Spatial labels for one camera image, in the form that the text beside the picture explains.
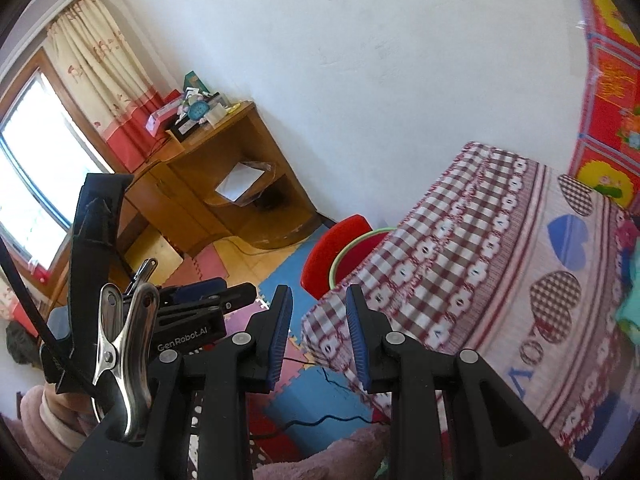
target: wooden cabinet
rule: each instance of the wooden cabinet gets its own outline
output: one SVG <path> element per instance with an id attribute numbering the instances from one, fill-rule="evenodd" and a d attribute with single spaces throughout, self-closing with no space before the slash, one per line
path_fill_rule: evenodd
<path id="1" fill-rule="evenodd" d="M 208 240 L 228 235 L 189 187 L 159 162 L 127 190 L 127 199 L 177 249 L 195 256 Z"/>
<path id="2" fill-rule="evenodd" d="M 239 206 L 216 187 L 238 162 L 266 162 L 271 171 Z M 171 139 L 136 172 L 127 199 L 179 250 L 195 256 L 207 244 L 237 235 L 258 249 L 286 247 L 309 236 L 320 218 L 254 103 L 243 103 L 215 127 Z"/>

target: curtain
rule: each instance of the curtain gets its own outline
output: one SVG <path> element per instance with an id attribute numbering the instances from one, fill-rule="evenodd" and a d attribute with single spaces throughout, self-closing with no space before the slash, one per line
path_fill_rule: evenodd
<path id="1" fill-rule="evenodd" d="M 0 318 L 12 320 L 14 318 L 14 307 L 17 303 L 18 298 L 9 286 L 4 272 L 0 272 Z"/>
<path id="2" fill-rule="evenodd" d="M 164 103 L 100 0 L 76 0 L 47 28 L 45 51 L 71 97 L 128 171 L 164 139 L 146 130 Z"/>

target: blue gripper pad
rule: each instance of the blue gripper pad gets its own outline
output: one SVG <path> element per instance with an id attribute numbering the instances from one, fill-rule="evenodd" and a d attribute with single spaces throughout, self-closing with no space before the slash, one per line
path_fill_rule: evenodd
<path id="1" fill-rule="evenodd" d="M 349 334 L 351 335 L 353 359 L 356 362 L 356 373 L 364 389 L 369 390 L 371 388 L 369 349 L 367 348 L 364 331 L 362 329 L 362 320 L 360 319 L 362 308 L 358 309 L 358 303 L 364 301 L 364 297 L 360 298 L 361 296 L 362 291 L 359 288 L 356 288 L 354 285 L 349 286 L 345 307 L 347 309 L 347 323 L 349 325 Z"/>
<path id="2" fill-rule="evenodd" d="M 282 360 L 287 347 L 287 337 L 289 336 L 289 324 L 293 313 L 293 293 L 288 286 L 279 285 L 273 295 L 270 310 L 277 308 L 278 320 L 271 337 L 269 345 L 269 361 L 266 381 L 270 390 L 273 391 L 276 383 L 280 379 L 282 370 Z"/>
<path id="3" fill-rule="evenodd" d="M 210 278 L 203 282 L 190 283 L 178 287 L 174 292 L 174 304 L 189 303 L 208 298 L 226 290 L 226 281 L 223 278 Z"/>

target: blue alarm clock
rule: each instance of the blue alarm clock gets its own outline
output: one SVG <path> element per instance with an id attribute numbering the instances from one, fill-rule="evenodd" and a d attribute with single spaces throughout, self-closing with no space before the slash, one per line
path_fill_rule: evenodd
<path id="1" fill-rule="evenodd" d="M 204 101 L 196 101 L 189 107 L 187 115 L 192 121 L 199 121 L 209 111 L 209 105 Z"/>

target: bed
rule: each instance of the bed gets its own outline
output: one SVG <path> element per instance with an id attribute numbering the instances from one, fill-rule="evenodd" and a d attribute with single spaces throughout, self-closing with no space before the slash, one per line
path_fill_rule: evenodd
<path id="1" fill-rule="evenodd" d="M 616 232 L 626 220 L 565 174 L 469 143 L 303 317 L 303 346 L 390 414 L 390 396 L 365 394 L 356 378 L 343 301 L 347 285 L 360 284 L 394 330 L 441 352 L 477 349 L 595 478 L 640 408 L 633 348 L 614 321 L 623 295 Z"/>

